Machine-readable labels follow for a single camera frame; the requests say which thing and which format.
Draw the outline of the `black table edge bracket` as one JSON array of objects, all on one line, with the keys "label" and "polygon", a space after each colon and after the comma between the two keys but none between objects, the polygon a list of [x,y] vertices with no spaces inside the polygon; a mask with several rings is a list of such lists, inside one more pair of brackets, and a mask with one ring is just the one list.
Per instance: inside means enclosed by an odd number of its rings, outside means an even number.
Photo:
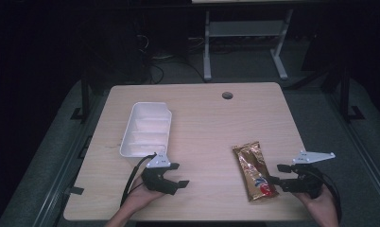
[{"label": "black table edge bracket", "polygon": [[64,191],[64,194],[65,195],[71,195],[71,194],[82,195],[83,191],[84,191],[84,188],[72,186],[72,187],[67,187]]}]

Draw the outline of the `white metal desk frame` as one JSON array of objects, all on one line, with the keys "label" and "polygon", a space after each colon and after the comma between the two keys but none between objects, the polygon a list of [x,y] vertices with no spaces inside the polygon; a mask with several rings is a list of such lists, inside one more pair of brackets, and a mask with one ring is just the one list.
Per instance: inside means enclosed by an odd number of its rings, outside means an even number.
[{"label": "white metal desk frame", "polygon": [[[247,4],[280,4],[292,0],[192,0],[196,6],[211,5],[215,7],[245,7]],[[272,61],[280,79],[287,80],[288,75],[281,60],[281,51],[285,42],[294,9],[287,8],[283,19],[269,20],[240,20],[240,21],[213,21],[211,11],[205,12],[204,24],[204,51],[203,51],[203,78],[212,79],[210,39],[228,37],[275,37],[277,44],[270,50]]]}]

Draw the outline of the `person's right hand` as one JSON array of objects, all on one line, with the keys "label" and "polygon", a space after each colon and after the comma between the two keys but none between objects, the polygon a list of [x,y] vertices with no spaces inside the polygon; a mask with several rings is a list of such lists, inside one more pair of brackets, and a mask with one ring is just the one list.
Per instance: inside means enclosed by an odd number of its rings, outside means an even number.
[{"label": "person's right hand", "polygon": [[335,200],[325,185],[321,188],[321,194],[315,199],[311,199],[306,193],[294,193],[294,196],[301,201],[310,215],[313,213],[337,215]]}]

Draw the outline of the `person's left hand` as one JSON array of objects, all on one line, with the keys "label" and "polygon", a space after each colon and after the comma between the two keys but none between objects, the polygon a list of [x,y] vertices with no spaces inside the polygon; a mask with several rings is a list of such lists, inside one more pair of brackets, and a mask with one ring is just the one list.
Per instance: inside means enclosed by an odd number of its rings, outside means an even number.
[{"label": "person's left hand", "polygon": [[134,214],[155,200],[161,198],[163,195],[164,193],[148,190],[144,185],[142,178],[139,177],[134,181],[122,208],[127,212]]}]

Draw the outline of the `gold snack packet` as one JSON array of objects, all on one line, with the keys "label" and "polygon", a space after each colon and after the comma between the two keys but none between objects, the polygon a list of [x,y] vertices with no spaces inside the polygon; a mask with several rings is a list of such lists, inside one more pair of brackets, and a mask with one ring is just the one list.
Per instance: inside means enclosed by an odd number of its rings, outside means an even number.
[{"label": "gold snack packet", "polygon": [[249,201],[262,201],[279,195],[272,183],[268,168],[258,141],[232,148],[243,172]]}]

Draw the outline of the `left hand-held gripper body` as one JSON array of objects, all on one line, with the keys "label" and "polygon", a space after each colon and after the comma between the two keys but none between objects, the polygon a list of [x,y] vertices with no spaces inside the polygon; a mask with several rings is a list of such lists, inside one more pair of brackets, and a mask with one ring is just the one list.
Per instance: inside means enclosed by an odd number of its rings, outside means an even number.
[{"label": "left hand-held gripper body", "polygon": [[170,166],[171,162],[165,152],[156,154],[147,164],[141,174],[144,185],[148,190],[158,191],[161,193],[175,195],[178,188],[173,187],[173,183],[164,177],[165,168]]}]

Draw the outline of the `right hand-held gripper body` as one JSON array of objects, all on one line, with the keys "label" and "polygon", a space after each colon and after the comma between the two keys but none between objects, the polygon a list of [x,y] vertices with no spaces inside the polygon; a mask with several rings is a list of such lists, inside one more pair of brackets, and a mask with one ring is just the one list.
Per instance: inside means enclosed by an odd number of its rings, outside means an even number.
[{"label": "right hand-held gripper body", "polygon": [[313,152],[301,150],[292,159],[293,171],[296,179],[281,180],[281,188],[284,192],[307,193],[311,199],[320,195],[321,186],[325,183],[323,173],[313,166],[314,163],[334,159],[336,155],[331,153]]}]

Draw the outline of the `black metal stand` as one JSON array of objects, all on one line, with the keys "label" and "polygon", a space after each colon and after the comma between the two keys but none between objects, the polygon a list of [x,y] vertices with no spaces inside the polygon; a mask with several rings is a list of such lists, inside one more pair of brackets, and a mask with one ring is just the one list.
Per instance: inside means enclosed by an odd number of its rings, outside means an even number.
[{"label": "black metal stand", "polygon": [[349,105],[350,79],[351,77],[347,68],[343,67],[340,73],[339,112],[347,123],[350,123],[352,120],[364,119],[363,113],[361,113],[357,106]]},{"label": "black metal stand", "polygon": [[79,120],[81,124],[84,124],[89,116],[90,112],[90,96],[89,96],[89,84],[87,79],[80,81],[81,88],[81,106],[75,108],[71,115],[72,120]]}]

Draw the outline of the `white plastic tray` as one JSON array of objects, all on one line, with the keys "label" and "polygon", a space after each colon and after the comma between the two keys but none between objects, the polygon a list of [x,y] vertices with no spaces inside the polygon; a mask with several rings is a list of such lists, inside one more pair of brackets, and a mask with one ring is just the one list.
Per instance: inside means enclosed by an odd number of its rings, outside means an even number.
[{"label": "white plastic tray", "polygon": [[120,154],[140,158],[167,152],[172,113],[164,102],[137,102],[132,106]]}]

